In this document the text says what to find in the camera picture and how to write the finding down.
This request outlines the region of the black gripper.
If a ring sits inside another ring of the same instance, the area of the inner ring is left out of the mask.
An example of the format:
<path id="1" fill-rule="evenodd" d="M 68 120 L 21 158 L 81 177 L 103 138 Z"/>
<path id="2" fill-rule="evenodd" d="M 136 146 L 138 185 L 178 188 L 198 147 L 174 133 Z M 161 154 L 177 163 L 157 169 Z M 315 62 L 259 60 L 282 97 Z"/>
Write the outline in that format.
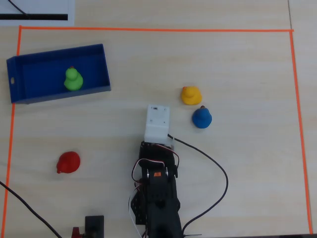
<path id="1" fill-rule="evenodd" d="M 178 178 L 179 156 L 171 147 L 142 141 L 139 150 L 139 160 L 139 166 L 142 169 L 167 168 L 168 174 Z"/>

